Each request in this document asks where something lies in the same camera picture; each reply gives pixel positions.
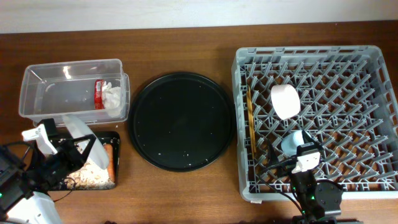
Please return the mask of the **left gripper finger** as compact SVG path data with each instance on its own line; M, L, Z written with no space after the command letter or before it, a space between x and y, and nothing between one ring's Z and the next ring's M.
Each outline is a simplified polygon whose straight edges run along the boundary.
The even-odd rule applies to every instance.
M68 138L68 139L52 139L51 143L57 152L80 152L79 143L80 138Z
M87 161L95 141L96 141L96 136L94 134L87 134L85 136L73 139L73 145L79 144L81 142L86 144L86 146L83 147L82 152L78 151L79 153L78 160L81 164L84 164Z

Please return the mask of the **white plate with food scraps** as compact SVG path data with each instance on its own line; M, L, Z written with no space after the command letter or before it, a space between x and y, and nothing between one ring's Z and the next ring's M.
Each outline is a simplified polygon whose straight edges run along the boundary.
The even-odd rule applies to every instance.
M62 116L63 122L71 134L72 138L80 138L86 135L93 134L93 131L79 118L69 114ZM105 170L109 166L109 156L104 146L100 143L98 138L95 138L93 147L88 156L99 168Z

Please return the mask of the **orange carrot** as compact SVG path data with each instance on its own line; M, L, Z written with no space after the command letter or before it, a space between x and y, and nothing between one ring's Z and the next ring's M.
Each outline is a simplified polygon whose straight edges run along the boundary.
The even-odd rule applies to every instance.
M109 179L111 182L115 183L116 176L115 176L115 171L114 171L113 147L110 144L105 144L104 148L105 148L105 150L108 154L108 158L109 158L109 164L107 167Z

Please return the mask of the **light blue plastic cup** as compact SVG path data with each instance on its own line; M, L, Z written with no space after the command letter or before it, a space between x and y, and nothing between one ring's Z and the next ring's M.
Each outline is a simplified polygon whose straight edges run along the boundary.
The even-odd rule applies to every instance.
M304 131L294 131L281 142L282 152L286 157L302 156L310 150L314 143L310 135Z

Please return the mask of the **red snack wrapper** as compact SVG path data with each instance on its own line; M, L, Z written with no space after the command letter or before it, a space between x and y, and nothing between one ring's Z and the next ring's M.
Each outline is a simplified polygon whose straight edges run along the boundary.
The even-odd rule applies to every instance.
M96 110L102 110L104 108L103 99L102 99L103 83L104 83L104 80L95 81L94 107L95 107Z

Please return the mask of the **white tissue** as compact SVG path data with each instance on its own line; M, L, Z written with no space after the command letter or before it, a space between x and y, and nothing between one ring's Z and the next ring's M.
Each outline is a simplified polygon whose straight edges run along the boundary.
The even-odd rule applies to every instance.
M101 87L101 99L105 109L115 109L121 103L121 87L113 87L111 82L104 81Z

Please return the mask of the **wooden chopstick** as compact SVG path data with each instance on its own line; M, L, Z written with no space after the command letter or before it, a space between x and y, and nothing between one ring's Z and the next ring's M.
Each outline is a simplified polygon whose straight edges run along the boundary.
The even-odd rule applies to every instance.
M246 93L246 98L247 98L247 104L248 104L248 120L249 120L249 135L250 135L250 140L251 140L251 152L252 156L254 157L254 154L256 152L256 147L255 147L255 140L254 140L254 123L253 123L253 114L252 114L252 101L251 101L251 89L250 86L247 86L247 93Z
M250 132L251 132L251 148L252 148L252 154L255 155L255 153L256 153L256 140L255 140L255 132L254 132L254 116L253 116L252 98L251 98L251 89L250 89L250 87L248 87L247 99L248 99L249 129L250 129Z

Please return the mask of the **pink bowl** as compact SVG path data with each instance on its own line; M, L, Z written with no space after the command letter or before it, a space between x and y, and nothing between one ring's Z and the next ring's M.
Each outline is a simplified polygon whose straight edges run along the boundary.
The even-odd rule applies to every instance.
M271 102L276 115L281 120L292 118L300 113L299 94L292 85L274 85L271 88Z

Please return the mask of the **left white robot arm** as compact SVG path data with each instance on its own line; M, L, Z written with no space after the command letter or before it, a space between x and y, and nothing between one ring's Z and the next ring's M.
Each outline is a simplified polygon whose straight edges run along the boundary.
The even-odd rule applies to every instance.
M55 202L48 195L72 172L83 167L96 136L66 139L33 169L25 170L24 160L1 146L1 223L61 223Z

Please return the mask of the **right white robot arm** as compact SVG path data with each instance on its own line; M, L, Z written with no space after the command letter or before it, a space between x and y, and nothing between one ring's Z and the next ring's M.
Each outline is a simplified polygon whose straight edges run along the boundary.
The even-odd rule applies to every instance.
M341 214L343 188L331 180L317 180L313 170L319 165L321 145L308 142L297 147L297 154L278 161L274 147L267 143L269 162L267 170L275 169L278 174L290 179L293 203L300 210L292 223L337 223Z

